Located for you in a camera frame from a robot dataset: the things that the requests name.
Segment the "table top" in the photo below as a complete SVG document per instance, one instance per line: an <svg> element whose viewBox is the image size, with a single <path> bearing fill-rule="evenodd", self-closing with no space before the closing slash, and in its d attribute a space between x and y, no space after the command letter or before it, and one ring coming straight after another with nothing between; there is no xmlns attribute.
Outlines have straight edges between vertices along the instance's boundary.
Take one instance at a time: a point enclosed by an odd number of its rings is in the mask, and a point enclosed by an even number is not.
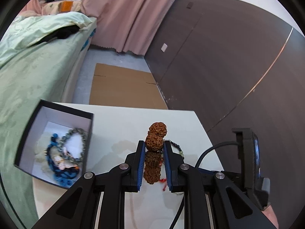
<svg viewBox="0 0 305 229"><path fill-rule="evenodd" d="M206 149L212 146L205 130L193 111L158 110L61 103L94 113L92 138L88 150L87 171L96 175L110 171L124 163L129 153L135 152L138 141L145 140L149 126L164 122L165 139L180 145L185 159L192 166ZM215 151L210 152L200 165L209 170L223 170ZM161 178L166 178L164 166ZM182 200L182 195L163 191L164 183L142 181L138 193L125 193L125 228L169 228ZM39 218L57 201L65 189L33 178L33 192ZM182 212L175 228L184 228Z"/></svg>

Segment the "white light switch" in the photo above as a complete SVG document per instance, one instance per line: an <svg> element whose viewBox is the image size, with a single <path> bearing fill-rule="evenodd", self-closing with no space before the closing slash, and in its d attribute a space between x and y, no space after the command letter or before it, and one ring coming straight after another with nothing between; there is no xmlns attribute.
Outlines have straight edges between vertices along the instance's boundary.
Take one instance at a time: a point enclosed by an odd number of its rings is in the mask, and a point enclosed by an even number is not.
<svg viewBox="0 0 305 229"><path fill-rule="evenodd" d="M161 47L161 51L165 52L166 48L167 48L167 44L164 43L163 46Z"/></svg>

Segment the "brown cardboard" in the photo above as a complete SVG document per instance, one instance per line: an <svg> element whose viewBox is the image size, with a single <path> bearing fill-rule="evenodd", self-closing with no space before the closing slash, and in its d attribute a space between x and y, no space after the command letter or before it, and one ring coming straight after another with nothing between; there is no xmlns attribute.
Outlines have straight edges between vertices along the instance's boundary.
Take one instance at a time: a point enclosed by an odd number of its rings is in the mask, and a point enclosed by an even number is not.
<svg viewBox="0 0 305 229"><path fill-rule="evenodd" d="M167 109L151 73L106 64L96 64L89 104Z"/></svg>

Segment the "hand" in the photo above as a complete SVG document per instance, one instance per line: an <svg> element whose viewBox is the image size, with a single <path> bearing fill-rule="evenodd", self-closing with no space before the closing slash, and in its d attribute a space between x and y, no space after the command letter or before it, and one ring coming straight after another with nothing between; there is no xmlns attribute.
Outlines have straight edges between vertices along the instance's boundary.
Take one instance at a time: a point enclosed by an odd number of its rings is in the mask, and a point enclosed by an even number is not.
<svg viewBox="0 0 305 229"><path fill-rule="evenodd" d="M262 213L272 222L272 224L274 224L274 226L277 229L279 229L278 219L276 218L276 215L275 215L271 205L269 207L267 207L265 209L265 211L262 211Z"/></svg>

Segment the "floor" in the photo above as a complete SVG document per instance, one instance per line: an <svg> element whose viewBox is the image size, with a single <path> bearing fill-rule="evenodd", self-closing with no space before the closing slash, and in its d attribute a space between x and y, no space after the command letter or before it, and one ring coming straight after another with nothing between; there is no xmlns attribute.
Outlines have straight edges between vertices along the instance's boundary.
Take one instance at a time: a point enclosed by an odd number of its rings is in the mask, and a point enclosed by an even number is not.
<svg viewBox="0 0 305 229"><path fill-rule="evenodd" d="M117 53L114 50L102 50L90 46L78 75L72 103L89 104L93 74L97 63L150 72L143 56Z"/></svg>

